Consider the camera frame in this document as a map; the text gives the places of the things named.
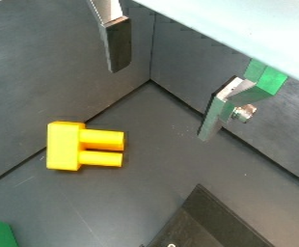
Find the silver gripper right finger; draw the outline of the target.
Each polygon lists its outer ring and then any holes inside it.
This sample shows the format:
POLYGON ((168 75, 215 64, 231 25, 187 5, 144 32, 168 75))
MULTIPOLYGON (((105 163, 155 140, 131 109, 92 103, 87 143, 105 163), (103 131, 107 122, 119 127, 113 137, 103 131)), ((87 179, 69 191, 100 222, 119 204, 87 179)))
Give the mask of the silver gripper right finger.
POLYGON ((234 76, 211 95, 203 124, 198 133, 199 138, 204 142, 211 139, 222 126, 228 123, 228 121, 239 120, 246 124, 252 118, 256 112, 256 107, 251 104, 234 102, 232 96, 239 96, 254 86, 254 82, 234 76))

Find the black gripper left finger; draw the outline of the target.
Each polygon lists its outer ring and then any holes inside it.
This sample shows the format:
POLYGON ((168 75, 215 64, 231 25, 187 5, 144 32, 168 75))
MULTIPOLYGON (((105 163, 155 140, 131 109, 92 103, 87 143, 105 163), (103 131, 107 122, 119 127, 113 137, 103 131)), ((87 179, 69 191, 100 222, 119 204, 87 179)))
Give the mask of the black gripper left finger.
POLYGON ((120 0, 87 0, 97 22, 108 70, 115 73, 131 63, 131 19, 120 0))

